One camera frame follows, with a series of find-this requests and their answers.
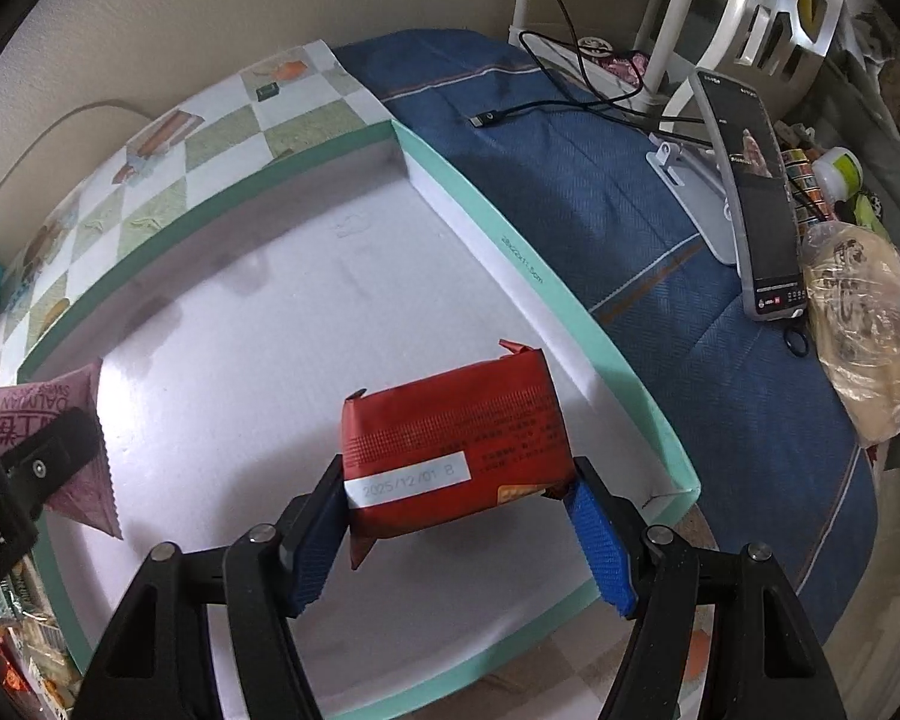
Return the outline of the pink snack bag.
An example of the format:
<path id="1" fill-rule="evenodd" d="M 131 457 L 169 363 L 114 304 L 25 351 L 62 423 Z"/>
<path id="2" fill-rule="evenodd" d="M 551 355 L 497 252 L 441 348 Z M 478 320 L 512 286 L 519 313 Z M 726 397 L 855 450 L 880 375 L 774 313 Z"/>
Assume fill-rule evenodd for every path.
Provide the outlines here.
<path id="1" fill-rule="evenodd" d="M 0 466 L 38 507 L 118 538 L 97 414 L 100 371 L 96 359 L 45 382 L 0 387 Z"/>

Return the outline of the red snack packet white label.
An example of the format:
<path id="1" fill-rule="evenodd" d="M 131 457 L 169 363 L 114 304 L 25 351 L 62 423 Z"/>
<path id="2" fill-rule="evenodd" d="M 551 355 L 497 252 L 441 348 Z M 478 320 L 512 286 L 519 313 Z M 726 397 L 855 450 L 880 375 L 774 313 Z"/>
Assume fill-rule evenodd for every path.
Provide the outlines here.
<path id="1" fill-rule="evenodd" d="M 569 489 L 571 443 L 544 351 L 500 346 L 500 358 L 344 400 L 352 567 L 382 539 Z"/>

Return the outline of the teal white cardboard box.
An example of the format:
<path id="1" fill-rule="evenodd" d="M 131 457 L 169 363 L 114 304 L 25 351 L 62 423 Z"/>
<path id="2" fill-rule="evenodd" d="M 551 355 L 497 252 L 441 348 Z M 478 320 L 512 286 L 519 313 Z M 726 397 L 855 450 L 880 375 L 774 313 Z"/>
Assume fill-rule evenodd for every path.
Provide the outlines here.
<path id="1" fill-rule="evenodd" d="M 571 445 L 671 525 L 699 496 L 628 361 L 532 246 L 424 140 L 380 122 L 274 161 L 115 265 L 73 266 L 71 304 L 23 380 L 100 364 L 121 532 L 56 514 L 37 564 L 79 665 L 154 544 L 226 546 L 315 486 L 344 400 L 546 356 Z M 334 562 L 292 626 L 329 717 L 391 718 L 458 691 L 595 601 L 564 507 L 532 496 Z"/>

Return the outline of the crumpled plastic bag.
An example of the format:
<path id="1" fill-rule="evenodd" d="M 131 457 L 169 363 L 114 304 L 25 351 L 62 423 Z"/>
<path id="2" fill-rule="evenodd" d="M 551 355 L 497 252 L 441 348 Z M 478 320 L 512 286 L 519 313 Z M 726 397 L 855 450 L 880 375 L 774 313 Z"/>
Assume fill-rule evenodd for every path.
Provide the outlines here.
<path id="1" fill-rule="evenodd" d="M 811 226 L 800 247 L 816 355 L 860 442 L 900 433 L 900 252 L 865 227 Z"/>

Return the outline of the checkered patterned tablecloth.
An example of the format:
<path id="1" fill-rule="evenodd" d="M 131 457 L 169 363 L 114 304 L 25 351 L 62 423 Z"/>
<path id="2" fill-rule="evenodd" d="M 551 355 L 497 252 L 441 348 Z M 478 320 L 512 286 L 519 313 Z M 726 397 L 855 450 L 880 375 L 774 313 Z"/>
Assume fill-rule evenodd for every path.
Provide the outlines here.
<path id="1" fill-rule="evenodd" d="M 390 112 L 322 41 L 183 101 L 82 179 L 4 273 L 0 385 L 53 323 L 155 234 L 272 161 Z"/>

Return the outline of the black smartphone on stand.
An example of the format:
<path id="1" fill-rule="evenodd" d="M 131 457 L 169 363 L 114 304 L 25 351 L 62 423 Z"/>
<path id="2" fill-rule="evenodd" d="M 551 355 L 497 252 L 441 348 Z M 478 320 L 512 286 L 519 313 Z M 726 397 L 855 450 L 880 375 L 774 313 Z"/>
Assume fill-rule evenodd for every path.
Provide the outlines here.
<path id="1" fill-rule="evenodd" d="M 781 322 L 806 307 L 798 224 L 774 128 L 758 91 L 698 68 L 692 93 L 724 186 L 745 314 Z"/>

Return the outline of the white phone stand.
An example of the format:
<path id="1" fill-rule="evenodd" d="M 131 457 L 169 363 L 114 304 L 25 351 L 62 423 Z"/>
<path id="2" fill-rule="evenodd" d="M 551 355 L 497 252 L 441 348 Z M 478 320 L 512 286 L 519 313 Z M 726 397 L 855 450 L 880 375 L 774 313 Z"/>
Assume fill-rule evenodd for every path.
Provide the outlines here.
<path id="1" fill-rule="evenodd" d="M 645 161 L 683 208 L 713 258 L 738 265 L 730 209 L 717 166 L 705 149 L 667 138 L 650 138 Z"/>

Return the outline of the white green jar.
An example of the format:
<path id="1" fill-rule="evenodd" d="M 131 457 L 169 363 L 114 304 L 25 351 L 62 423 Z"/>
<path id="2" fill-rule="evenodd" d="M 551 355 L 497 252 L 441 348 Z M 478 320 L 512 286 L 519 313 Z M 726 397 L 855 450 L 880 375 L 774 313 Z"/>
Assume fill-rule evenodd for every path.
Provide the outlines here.
<path id="1" fill-rule="evenodd" d="M 813 161 L 814 179 L 829 203 L 845 202 L 863 187 L 863 169 L 852 151 L 834 146 Z"/>

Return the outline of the white metal rack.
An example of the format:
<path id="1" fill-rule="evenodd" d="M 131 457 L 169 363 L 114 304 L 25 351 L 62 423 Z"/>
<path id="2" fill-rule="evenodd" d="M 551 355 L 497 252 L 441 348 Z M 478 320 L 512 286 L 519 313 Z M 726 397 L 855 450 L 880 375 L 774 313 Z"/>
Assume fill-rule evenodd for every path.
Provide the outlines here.
<path id="1" fill-rule="evenodd" d="M 634 36 L 613 47 L 571 21 L 537 23 L 530 0 L 515 0 L 509 39 L 556 77 L 560 96 L 578 86 L 622 114 L 674 130 L 691 123 L 696 68 L 740 78 L 782 115 L 834 62 L 884 115 L 887 26 L 875 0 L 644 0 Z"/>

